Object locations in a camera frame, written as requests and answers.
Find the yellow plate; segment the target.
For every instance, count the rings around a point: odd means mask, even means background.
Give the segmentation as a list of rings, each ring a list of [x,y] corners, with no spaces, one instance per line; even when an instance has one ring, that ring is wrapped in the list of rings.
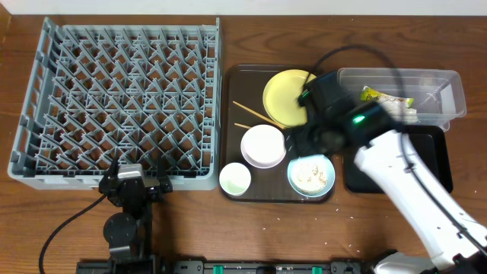
[[[271,119],[288,128],[307,122],[307,112],[298,103],[304,81],[316,78],[307,76],[305,70],[289,69],[271,77],[263,90],[263,106]]]

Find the light blue bowl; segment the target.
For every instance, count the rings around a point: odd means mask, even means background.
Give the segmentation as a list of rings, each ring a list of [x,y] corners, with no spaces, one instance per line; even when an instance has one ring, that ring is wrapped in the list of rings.
[[[307,198],[319,198],[332,193],[336,172],[326,156],[312,155],[291,160],[287,177],[295,192]]]

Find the white pink bowl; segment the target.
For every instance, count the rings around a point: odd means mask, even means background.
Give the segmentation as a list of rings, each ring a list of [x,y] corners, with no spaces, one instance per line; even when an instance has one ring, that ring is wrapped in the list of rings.
[[[274,126],[254,126],[243,134],[240,151],[252,166],[260,169],[271,168],[285,158],[285,138]]]

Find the white green cup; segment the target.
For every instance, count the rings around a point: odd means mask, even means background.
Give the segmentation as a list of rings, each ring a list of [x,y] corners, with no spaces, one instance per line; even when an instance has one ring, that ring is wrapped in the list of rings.
[[[229,195],[243,195],[251,183],[249,169],[241,163],[230,163],[223,167],[219,174],[220,187]]]

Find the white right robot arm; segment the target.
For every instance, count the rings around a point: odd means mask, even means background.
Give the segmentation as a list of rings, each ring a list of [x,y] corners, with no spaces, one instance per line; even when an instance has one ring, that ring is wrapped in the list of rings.
[[[425,246],[437,273],[484,273],[486,228],[466,213],[412,146],[402,116],[377,101],[356,105],[333,73],[300,85],[307,122],[290,130],[297,158],[356,148],[354,163],[388,195]]]

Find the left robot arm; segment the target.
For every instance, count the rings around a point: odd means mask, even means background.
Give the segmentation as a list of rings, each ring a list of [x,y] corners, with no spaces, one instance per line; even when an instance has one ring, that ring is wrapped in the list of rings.
[[[140,164],[119,165],[115,161],[98,187],[114,206],[122,209],[104,224],[109,244],[108,273],[164,273],[164,260],[151,248],[152,205],[173,191],[163,164],[156,167],[155,180],[147,180]]]

